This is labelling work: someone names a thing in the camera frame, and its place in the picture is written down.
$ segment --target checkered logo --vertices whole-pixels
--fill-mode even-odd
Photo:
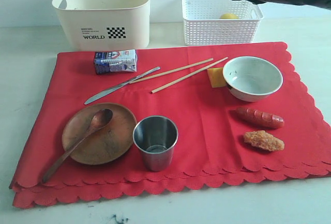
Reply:
[[[124,27],[107,27],[108,37],[110,39],[125,39]]]

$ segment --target cheese slice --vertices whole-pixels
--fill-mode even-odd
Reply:
[[[224,87],[227,85],[223,77],[223,67],[207,69],[208,77],[212,88]]]

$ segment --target spoon handle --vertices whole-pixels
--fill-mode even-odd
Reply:
[[[58,158],[58,160],[44,174],[44,176],[42,177],[42,183],[46,183],[57,171],[57,169],[62,165],[64,160],[66,160],[67,157],[69,157],[70,154],[77,148],[77,146],[79,146],[86,139],[86,137],[88,137],[94,131],[95,130],[91,130],[90,132],[88,132],[81,140],[76,141],[76,143],[74,143],[68,150],[66,150],[66,152],[64,152],[62,156],[60,156],[60,158]]]

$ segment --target chopsticks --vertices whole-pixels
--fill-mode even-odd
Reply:
[[[141,81],[145,81],[145,80],[156,78],[156,77],[160,77],[160,76],[164,76],[164,75],[167,75],[167,74],[176,72],[176,71],[180,71],[180,70],[184,70],[184,69],[187,69],[187,68],[196,66],[196,65],[204,64],[204,63],[210,62],[212,60],[213,60],[213,58],[209,58],[209,59],[206,59],[206,60],[203,60],[203,61],[194,63],[194,64],[190,64],[190,65],[179,67],[179,68],[176,68],[176,69],[173,69],[173,70],[169,70],[169,71],[165,71],[165,72],[162,72],[162,73],[158,73],[158,74],[155,74],[155,75],[152,75],[152,76],[149,76],[149,77],[145,77],[145,78],[141,78],[141,79],[138,79],[138,80],[134,80],[134,81],[130,82],[130,84],[131,83],[138,83],[138,82],[141,82]]]
[[[180,82],[180,81],[182,81],[182,80],[184,80],[184,79],[187,79],[187,78],[189,78],[189,77],[191,77],[191,76],[193,76],[193,75],[199,73],[200,71],[203,71],[203,70],[205,70],[205,69],[208,69],[208,68],[211,67],[211,66],[214,66],[214,65],[216,65],[216,64],[218,64],[218,63],[221,63],[222,61],[224,61],[224,60],[226,60],[226,59],[228,59],[228,57],[225,57],[225,58],[223,58],[223,59],[221,59],[221,60],[219,60],[219,61],[216,61],[216,62],[214,62],[214,63],[211,63],[210,65],[207,65],[207,66],[205,66],[205,67],[202,67],[202,68],[200,68],[200,69],[198,69],[198,70],[196,70],[196,71],[194,71],[194,72],[192,72],[192,73],[190,73],[190,74],[187,74],[187,75],[185,75],[185,76],[183,76],[183,77],[181,77],[181,78],[176,79],[175,81],[172,81],[172,82],[167,83],[167,84],[165,84],[165,85],[163,85],[163,86],[161,86],[161,87],[158,87],[158,88],[152,90],[152,94],[154,94],[154,93],[156,93],[156,92],[159,92],[159,91],[161,91],[161,90],[163,90],[163,89],[165,89],[165,88],[167,88],[167,87],[169,87],[169,86],[171,86],[171,85],[174,85],[175,83],[178,83],[178,82]]]

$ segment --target wooden spoon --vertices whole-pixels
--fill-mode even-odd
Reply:
[[[60,167],[60,165],[66,160],[67,157],[90,135],[100,130],[104,126],[106,126],[111,118],[113,117],[113,111],[110,109],[101,109],[94,114],[91,119],[91,123],[86,130],[83,137],[75,142],[63,155],[48,169],[48,171],[44,174],[42,178],[42,182],[46,183],[51,176],[56,172],[56,170]]]

